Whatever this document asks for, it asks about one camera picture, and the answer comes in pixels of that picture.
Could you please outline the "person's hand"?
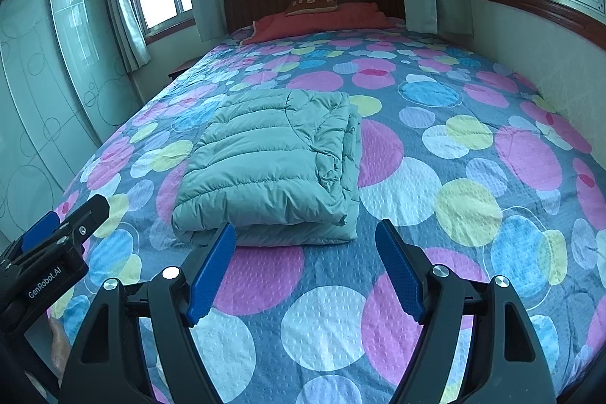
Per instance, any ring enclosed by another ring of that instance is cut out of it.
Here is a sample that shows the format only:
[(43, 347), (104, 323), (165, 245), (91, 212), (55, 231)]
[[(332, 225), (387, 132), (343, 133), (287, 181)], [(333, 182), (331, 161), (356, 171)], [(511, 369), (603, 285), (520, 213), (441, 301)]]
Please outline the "person's hand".
[(48, 319), (50, 331), (52, 332), (52, 346), (50, 347), (50, 361), (59, 384), (62, 383), (65, 369), (71, 352), (71, 345), (66, 335), (64, 326), (53, 317)]

